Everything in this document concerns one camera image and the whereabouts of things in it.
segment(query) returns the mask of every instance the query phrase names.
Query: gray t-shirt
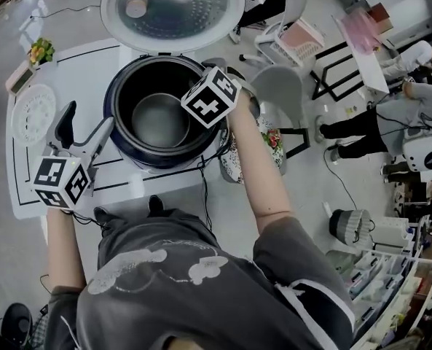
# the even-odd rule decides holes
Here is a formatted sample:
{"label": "gray t-shirt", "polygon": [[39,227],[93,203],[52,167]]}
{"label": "gray t-shirt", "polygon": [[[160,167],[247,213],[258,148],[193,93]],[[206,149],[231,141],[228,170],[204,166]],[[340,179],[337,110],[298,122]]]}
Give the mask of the gray t-shirt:
{"label": "gray t-shirt", "polygon": [[377,125],[382,141],[389,153],[394,156],[403,154],[403,129],[406,126],[424,125],[421,120],[422,114],[432,119],[432,85],[412,83],[412,94],[415,99],[399,93],[391,100],[376,106]]}
{"label": "gray t-shirt", "polygon": [[98,269],[82,292],[52,293],[46,349],[75,349],[74,338],[83,350],[161,350],[173,338],[205,350],[352,344],[345,286],[292,218],[264,230],[254,262],[223,252],[180,211],[123,222],[102,240]]}

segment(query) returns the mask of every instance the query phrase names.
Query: rice cooker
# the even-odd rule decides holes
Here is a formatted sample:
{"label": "rice cooker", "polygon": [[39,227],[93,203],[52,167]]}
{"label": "rice cooker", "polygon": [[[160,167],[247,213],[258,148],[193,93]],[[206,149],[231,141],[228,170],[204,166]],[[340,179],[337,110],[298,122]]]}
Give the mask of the rice cooker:
{"label": "rice cooker", "polygon": [[107,90],[104,117],[114,117],[112,141],[135,162],[180,166],[201,155],[221,123],[205,128],[180,106],[203,76],[195,50],[226,36],[245,0],[102,0],[108,32],[143,55],[124,67]]}

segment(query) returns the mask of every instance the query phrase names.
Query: small plant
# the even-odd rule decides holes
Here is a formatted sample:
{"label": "small plant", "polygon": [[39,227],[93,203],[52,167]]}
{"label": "small plant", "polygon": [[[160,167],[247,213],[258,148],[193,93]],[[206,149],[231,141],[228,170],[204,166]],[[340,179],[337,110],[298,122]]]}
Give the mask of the small plant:
{"label": "small plant", "polygon": [[33,65],[37,63],[42,65],[46,62],[52,62],[55,49],[50,40],[39,38],[37,42],[31,45],[29,51],[29,60]]}

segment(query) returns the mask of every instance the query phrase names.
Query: gray floor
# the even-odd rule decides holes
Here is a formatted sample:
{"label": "gray floor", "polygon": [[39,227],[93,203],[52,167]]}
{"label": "gray floor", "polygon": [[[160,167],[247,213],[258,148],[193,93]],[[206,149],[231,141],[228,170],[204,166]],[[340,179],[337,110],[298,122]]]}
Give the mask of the gray floor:
{"label": "gray floor", "polygon": [[[5,118],[7,92],[4,82],[25,58],[31,42],[42,35],[54,42],[57,50],[109,37],[104,29],[98,8],[82,12],[62,12],[45,20],[30,20],[30,15],[46,15],[65,7],[79,9],[89,4],[100,4],[101,0],[20,0],[12,1],[0,9],[0,317],[10,303],[25,303],[33,312],[39,310],[48,299],[48,294],[39,283],[46,272],[47,248],[40,227],[40,219],[20,221],[14,218],[7,187],[5,165]],[[338,44],[342,38],[331,19],[331,15],[342,13],[337,0],[310,0],[305,17],[316,24],[326,35],[328,46]],[[256,68],[240,63],[241,53],[256,53],[253,40],[258,31],[244,30],[243,42],[235,46],[228,39],[212,45],[198,53],[198,58],[224,56],[229,62],[251,76]],[[346,63],[331,77],[353,70],[355,64]],[[305,80],[305,88],[311,94],[313,80]],[[318,113],[329,121],[345,119],[346,109],[365,107],[364,100],[354,93],[338,104],[328,96],[305,105],[310,125]],[[288,138],[286,144],[298,144]],[[307,232],[324,250],[335,245],[328,233],[327,217],[322,203],[328,201],[333,209],[350,209],[352,203],[338,180],[327,170],[323,162],[325,146],[312,141],[312,147],[288,162],[284,177],[292,202]],[[379,167],[386,159],[384,155],[373,155],[360,160],[341,162],[333,169],[344,179],[359,207],[367,208],[373,215],[382,215],[389,203],[390,187],[386,187],[379,176]],[[169,206],[181,207],[202,216],[201,187],[172,192],[163,196]],[[114,211],[129,216],[144,213],[146,201],[131,201],[115,206]],[[227,184],[222,180],[210,184],[209,211],[214,232],[221,245],[229,252],[251,255],[256,240],[254,218],[250,212],[244,188]],[[88,277],[95,271],[97,245],[100,238],[93,226],[77,228],[79,244]]]}

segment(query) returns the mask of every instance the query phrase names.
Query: desk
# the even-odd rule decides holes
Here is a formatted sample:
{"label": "desk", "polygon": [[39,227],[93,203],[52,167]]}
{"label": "desk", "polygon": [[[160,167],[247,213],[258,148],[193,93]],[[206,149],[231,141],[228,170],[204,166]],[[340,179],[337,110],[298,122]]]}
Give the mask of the desk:
{"label": "desk", "polygon": [[[382,95],[389,94],[389,87],[385,81],[384,74],[382,73],[381,66],[379,65],[379,61],[377,60],[376,55],[374,53],[370,55],[364,55],[363,53],[357,51],[357,49],[351,42],[351,39],[348,36],[348,33],[344,25],[342,24],[342,21],[336,18],[334,18],[334,21],[337,24],[340,33],[343,35],[345,42],[343,42],[342,44],[338,44],[335,47],[329,48],[328,50],[325,50],[322,53],[319,53],[316,56],[316,60],[326,57],[327,55],[330,55],[332,53],[338,52],[339,50],[342,50],[346,47],[350,48],[352,54],[326,66],[323,70],[323,74],[321,78],[319,78],[314,71],[311,72],[311,75],[316,81],[316,88],[313,93],[312,99],[315,100],[329,93],[334,99],[334,101],[338,102],[343,98],[347,97],[348,95],[350,95],[351,93],[359,90],[364,85],[367,86],[368,88],[371,88],[372,90],[382,93]],[[335,66],[340,65],[341,63],[344,63],[345,61],[351,60],[353,58],[355,58],[355,61],[358,65],[358,70],[347,75],[341,80],[335,82],[333,85],[327,85],[326,78],[327,78],[328,71],[334,68]],[[361,75],[362,78],[361,82],[357,83],[352,88],[346,90],[341,95],[335,94],[334,92],[335,88],[345,84],[346,82],[352,80],[358,75]]]}
{"label": "desk", "polygon": [[[31,84],[43,83],[54,90],[57,111],[70,101],[77,102],[74,136],[81,142],[103,119],[103,100],[109,83],[122,67],[142,54],[123,47],[115,39],[89,43],[59,53],[57,64],[41,66]],[[10,128],[15,102],[16,99],[10,96],[6,130],[7,176],[13,212],[18,219],[44,216],[47,207],[31,189],[31,178],[34,176],[34,160],[42,154],[45,141],[29,148],[15,143]],[[207,159],[215,152],[216,142],[187,167],[151,174],[122,156],[109,139],[95,161],[98,173],[94,194],[85,197],[84,207],[91,209],[201,184],[197,164],[201,158]],[[206,180],[213,181],[220,175],[219,162],[213,160],[206,167]]]}

